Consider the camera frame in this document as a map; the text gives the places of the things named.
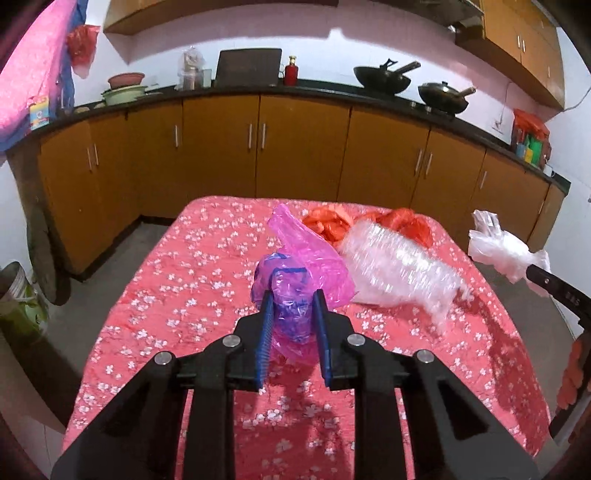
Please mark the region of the red basin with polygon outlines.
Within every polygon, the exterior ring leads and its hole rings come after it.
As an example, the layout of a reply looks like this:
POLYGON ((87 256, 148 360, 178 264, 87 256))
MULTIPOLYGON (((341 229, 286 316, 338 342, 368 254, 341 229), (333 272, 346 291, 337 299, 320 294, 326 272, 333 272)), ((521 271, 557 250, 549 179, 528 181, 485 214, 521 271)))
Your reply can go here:
POLYGON ((140 72, 127 72, 114 75, 108 79, 111 89, 118 89, 128 86, 140 85, 144 74, 140 72))

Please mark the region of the red bottle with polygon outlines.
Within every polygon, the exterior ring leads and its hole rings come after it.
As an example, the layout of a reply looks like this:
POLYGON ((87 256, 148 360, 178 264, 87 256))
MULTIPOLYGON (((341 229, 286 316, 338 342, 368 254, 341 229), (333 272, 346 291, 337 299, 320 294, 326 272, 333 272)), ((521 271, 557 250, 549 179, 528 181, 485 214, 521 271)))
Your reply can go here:
POLYGON ((297 57, 288 57, 287 66, 284 67, 283 72, 283 85, 284 86, 296 86, 298 77, 297 57))

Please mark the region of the red bag on counter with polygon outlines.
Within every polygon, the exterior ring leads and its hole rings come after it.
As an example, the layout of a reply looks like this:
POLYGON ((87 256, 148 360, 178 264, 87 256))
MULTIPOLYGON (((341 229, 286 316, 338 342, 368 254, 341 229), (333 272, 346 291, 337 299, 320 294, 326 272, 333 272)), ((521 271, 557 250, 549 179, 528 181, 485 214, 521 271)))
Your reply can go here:
POLYGON ((545 141, 550 137, 550 130, 536 115, 521 109, 515 109, 513 113, 514 129, 521 129, 526 134, 531 134, 540 141, 545 141))

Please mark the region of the clear jar with bag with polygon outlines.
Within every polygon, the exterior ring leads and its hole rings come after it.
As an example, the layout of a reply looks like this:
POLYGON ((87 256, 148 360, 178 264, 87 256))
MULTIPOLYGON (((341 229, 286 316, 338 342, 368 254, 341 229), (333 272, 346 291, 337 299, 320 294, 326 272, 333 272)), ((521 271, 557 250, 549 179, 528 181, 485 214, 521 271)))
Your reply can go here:
POLYGON ((195 47, 190 47, 181 55, 178 78, 181 91, 197 90, 202 86, 202 69, 204 57, 195 47))

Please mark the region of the wooden kitchen cabinets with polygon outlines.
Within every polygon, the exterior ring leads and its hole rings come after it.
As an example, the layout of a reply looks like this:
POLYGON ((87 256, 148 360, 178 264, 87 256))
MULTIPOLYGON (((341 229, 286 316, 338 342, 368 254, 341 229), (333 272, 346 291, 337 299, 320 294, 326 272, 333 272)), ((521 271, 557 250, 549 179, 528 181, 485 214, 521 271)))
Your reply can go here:
POLYGON ((83 275, 141 219, 228 195, 408 207, 460 246, 474 210, 541 249, 567 190, 458 119, 383 102, 215 95, 100 109, 29 134, 7 154, 53 265, 83 275))
MULTIPOLYGON (((132 36, 189 15, 246 1, 112 1, 103 29, 132 36)), ((565 108, 557 27, 532 1, 388 1, 388 6, 456 30, 455 43, 512 80, 538 103, 565 108)))

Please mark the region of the clear bubble wrap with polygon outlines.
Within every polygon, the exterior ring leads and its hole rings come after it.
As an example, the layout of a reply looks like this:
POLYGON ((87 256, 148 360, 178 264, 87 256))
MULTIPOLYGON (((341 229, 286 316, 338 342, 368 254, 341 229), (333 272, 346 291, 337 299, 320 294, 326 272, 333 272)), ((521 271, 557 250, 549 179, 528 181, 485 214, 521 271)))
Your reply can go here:
POLYGON ((382 308, 412 305, 442 330, 455 304, 474 300, 472 287, 456 269, 375 222, 353 225, 338 252, 355 284, 353 302, 382 308))

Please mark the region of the black countertop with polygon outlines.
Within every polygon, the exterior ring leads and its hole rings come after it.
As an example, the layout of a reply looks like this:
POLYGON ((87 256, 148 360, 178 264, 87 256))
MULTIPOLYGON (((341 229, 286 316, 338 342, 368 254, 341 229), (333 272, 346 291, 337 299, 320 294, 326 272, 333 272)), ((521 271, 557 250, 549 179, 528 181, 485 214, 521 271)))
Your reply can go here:
POLYGON ((127 114, 132 111, 163 104, 165 102, 181 102, 183 100, 200 97, 208 98, 213 96, 245 95, 286 96, 290 98, 326 101, 349 107, 367 107, 375 109, 381 113, 406 117, 431 126, 436 126, 450 134, 459 136, 480 146, 484 146, 489 150, 493 150, 505 156, 508 160, 516 163, 520 167, 528 170, 530 173, 540 177, 549 184, 556 186, 565 195, 569 193, 571 188, 571 182, 562 175, 556 172, 549 176, 545 175, 541 169, 518 158, 517 155, 510 150, 509 144, 457 116, 441 113, 437 110, 431 109, 421 102, 415 102, 400 96, 388 96, 373 93, 363 87, 308 79, 301 80, 300 83, 297 83, 294 87, 283 85, 262 87, 238 86, 177 91, 172 86, 166 86, 149 90, 140 99, 128 103, 101 108, 99 108, 96 103, 89 103, 87 105, 89 109, 87 112, 67 115, 28 133, 11 147, 3 150, 1 155, 7 158, 9 155, 14 154, 19 147, 26 145, 30 141, 37 141, 50 133, 104 115, 114 113, 127 114))

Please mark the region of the green metal bucket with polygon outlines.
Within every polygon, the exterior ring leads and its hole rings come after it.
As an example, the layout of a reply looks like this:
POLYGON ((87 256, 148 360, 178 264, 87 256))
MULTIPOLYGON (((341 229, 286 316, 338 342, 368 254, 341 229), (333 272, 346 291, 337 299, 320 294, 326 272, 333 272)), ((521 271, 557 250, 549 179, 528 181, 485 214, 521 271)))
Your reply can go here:
POLYGON ((47 321, 46 306, 21 264, 6 265, 1 270, 1 326, 19 338, 36 339, 45 334, 47 321))

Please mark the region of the black wok left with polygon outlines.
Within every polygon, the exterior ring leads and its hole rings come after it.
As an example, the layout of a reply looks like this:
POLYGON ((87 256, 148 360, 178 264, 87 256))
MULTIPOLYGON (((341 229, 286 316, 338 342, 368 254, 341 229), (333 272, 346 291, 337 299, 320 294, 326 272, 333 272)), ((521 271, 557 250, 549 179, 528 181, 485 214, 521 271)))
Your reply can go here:
POLYGON ((379 67, 356 66, 353 73, 365 89, 373 92, 397 95, 405 91, 411 84, 411 79, 406 76, 408 72, 421 67, 421 63, 413 61, 396 70, 390 67, 396 64, 391 59, 379 67))

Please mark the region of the dark cutting board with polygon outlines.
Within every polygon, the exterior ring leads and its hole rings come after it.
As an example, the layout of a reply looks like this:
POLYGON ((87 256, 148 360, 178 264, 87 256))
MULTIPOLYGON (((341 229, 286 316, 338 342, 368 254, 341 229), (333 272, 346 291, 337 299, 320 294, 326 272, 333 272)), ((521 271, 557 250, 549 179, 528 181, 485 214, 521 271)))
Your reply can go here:
POLYGON ((216 88, 276 86, 280 76, 280 48, 230 49, 219 52, 216 88))

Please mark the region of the green package on counter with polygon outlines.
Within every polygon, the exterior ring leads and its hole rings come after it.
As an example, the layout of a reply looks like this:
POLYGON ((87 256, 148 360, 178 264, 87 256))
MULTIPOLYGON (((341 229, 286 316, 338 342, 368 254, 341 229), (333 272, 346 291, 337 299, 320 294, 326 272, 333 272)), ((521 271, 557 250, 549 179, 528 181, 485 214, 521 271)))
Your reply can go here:
POLYGON ((544 139, 537 138, 528 134, 525 139, 525 161, 531 165, 538 167, 540 165, 542 151, 545 144, 544 139))

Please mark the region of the black lidded wok right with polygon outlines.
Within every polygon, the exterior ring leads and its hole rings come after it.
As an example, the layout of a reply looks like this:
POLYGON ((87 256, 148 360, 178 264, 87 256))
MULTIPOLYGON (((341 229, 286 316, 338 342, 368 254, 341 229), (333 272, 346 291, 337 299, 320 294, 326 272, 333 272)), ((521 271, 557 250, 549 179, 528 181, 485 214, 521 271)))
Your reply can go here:
POLYGON ((445 81, 428 82, 418 87, 419 95, 427 106, 450 115, 464 112, 469 105, 466 98, 476 91, 474 86, 458 91, 445 81))

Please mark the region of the lower wooden kitchen cabinets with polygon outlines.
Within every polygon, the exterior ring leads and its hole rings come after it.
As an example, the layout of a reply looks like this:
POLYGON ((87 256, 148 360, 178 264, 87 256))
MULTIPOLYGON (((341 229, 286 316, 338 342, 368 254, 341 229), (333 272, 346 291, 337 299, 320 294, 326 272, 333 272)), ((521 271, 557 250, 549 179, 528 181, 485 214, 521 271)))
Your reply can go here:
POLYGON ((383 102, 215 95, 100 109, 29 134, 7 154, 53 265, 83 275, 141 219, 228 195, 408 207, 460 246, 474 210, 541 249, 567 190, 458 119, 383 102))

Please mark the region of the large red plastic bag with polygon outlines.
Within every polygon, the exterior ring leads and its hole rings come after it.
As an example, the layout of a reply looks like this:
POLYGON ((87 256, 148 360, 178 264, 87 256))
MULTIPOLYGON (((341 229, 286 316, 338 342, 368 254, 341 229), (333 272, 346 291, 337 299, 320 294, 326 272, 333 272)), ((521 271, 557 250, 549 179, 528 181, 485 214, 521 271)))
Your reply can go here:
POLYGON ((399 208, 380 213, 377 210, 356 216, 355 222, 369 220, 397 232, 407 239, 429 249, 433 245, 432 230, 428 222, 412 209, 399 208))

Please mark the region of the clear white plastic bag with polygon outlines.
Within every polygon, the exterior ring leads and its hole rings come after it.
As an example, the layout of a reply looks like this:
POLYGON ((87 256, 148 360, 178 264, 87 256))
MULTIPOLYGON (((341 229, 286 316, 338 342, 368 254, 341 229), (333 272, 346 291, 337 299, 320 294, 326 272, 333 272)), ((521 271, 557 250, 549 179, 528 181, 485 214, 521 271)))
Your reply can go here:
POLYGON ((545 250, 532 252, 521 239, 503 230, 496 213, 474 210, 472 217, 475 227, 469 231, 468 256, 475 262, 492 266, 512 284, 524 280, 540 297, 549 297, 526 276, 530 265, 551 272, 548 253, 545 250))

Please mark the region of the pink floral door curtain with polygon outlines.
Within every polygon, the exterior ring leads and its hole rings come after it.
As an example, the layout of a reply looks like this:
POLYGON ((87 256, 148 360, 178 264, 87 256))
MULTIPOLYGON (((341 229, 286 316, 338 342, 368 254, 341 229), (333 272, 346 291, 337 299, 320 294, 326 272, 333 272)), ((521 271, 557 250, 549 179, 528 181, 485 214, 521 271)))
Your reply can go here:
POLYGON ((30 106, 49 100, 57 118, 58 100, 74 105, 67 35, 86 20, 85 1, 53 1, 34 20, 1 72, 1 150, 9 150, 30 132, 30 106))

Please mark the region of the pink purple plastic bag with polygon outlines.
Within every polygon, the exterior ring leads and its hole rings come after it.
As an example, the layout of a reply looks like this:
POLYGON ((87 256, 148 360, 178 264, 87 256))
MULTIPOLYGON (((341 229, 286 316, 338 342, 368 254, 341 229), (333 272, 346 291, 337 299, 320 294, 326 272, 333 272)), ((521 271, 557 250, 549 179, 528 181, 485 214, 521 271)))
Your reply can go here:
POLYGON ((318 363, 312 327, 312 297, 321 289, 331 309, 349 304, 355 284, 337 250, 301 220, 287 205, 273 209, 267 222, 281 248, 260 259, 250 296, 256 307, 263 296, 273 297, 271 353, 294 364, 318 363))

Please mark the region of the hanging red bag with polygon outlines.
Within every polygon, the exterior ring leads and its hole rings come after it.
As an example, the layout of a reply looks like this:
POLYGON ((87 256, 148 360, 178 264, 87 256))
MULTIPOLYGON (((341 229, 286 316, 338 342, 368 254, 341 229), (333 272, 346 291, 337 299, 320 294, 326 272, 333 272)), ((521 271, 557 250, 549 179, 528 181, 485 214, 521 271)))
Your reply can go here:
POLYGON ((89 75, 93 63, 100 26, 79 25, 67 35, 67 51, 73 72, 81 79, 89 75))

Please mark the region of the upper wooden kitchen cabinets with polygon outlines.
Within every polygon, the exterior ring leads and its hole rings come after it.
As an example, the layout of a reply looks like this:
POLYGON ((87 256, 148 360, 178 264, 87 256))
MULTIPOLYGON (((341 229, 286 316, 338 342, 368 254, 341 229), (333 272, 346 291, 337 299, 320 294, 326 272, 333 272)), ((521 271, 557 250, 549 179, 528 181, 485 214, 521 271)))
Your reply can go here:
MULTIPOLYGON (((103 29, 132 36, 189 15, 246 1, 112 1, 103 29)), ((388 1, 388 6, 456 30, 455 43, 512 80, 538 103, 565 108, 557 27, 532 1, 388 1)))

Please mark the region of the small red plastic bag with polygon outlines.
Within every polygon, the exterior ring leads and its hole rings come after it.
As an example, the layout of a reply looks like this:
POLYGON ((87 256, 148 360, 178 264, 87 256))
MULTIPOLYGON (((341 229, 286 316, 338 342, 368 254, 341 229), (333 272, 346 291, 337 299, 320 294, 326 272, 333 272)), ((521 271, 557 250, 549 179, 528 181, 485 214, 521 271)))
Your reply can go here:
POLYGON ((341 242, 353 226, 351 215, 337 204, 312 209, 301 222, 332 245, 341 242))

